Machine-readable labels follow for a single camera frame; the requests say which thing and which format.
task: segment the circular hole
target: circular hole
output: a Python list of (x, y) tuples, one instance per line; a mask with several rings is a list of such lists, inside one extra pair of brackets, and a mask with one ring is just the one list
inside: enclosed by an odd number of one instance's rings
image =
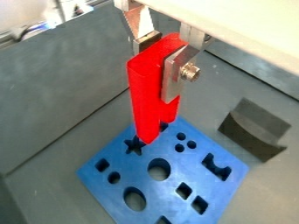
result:
[(111, 172), (107, 177), (108, 183), (113, 185), (117, 183), (119, 180), (120, 180), (119, 173), (116, 171)]
[(155, 180), (163, 181), (171, 175), (171, 165), (163, 158), (155, 158), (148, 164), (147, 171)]
[(185, 135), (184, 135), (181, 132), (177, 133), (176, 137), (177, 137), (177, 139), (181, 140), (181, 141), (185, 139)]
[(193, 141), (189, 141), (187, 143), (187, 146), (191, 148), (191, 149), (195, 149), (196, 148), (196, 143)]
[(145, 209), (145, 196), (141, 191), (132, 186), (125, 189), (124, 201), (132, 210), (140, 212)]
[(183, 150), (184, 150), (183, 145), (177, 143), (177, 144), (175, 145), (175, 150), (176, 150), (177, 152), (183, 152)]

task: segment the black object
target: black object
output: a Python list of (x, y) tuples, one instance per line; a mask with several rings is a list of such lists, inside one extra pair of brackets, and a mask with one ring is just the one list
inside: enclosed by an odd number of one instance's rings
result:
[(81, 15), (84, 13), (83, 9), (75, 5), (75, 8), (73, 8), (73, 17), (77, 17), (79, 15)]
[(278, 140), (290, 128), (287, 122), (243, 98), (229, 111), (219, 131), (266, 162), (286, 149), (278, 145)]
[(139, 44), (139, 52), (145, 50), (153, 43), (156, 43), (163, 37), (163, 34), (157, 32), (151, 38), (136, 39), (135, 42)]

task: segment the gray floor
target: gray floor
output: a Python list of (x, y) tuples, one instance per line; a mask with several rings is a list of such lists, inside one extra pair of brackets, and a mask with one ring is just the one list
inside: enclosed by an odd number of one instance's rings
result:
[[(201, 55), (199, 65), (201, 77), (185, 86), (180, 114), (250, 166), (219, 223), (295, 224), (299, 220), (299, 103), (208, 53)], [(242, 97), (292, 124), (280, 141), (287, 150), (264, 164), (217, 132)], [(5, 178), (29, 224), (115, 223), (75, 171), (131, 121), (125, 91)]]

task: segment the star-shaped hole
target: star-shaped hole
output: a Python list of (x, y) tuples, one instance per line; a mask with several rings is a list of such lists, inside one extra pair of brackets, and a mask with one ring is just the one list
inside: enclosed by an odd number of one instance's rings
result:
[(137, 136), (135, 136), (132, 140), (125, 140), (125, 145), (125, 154), (133, 152), (137, 156), (141, 156), (141, 148), (145, 146), (145, 143), (139, 139)]

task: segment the blue shape sorter board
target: blue shape sorter board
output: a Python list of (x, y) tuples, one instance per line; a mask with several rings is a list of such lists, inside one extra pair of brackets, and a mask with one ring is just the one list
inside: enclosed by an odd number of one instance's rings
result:
[[(248, 167), (180, 117), (151, 144), (135, 134), (132, 124), (77, 170), (115, 222), (217, 223)], [(129, 206), (128, 194), (141, 207)]]

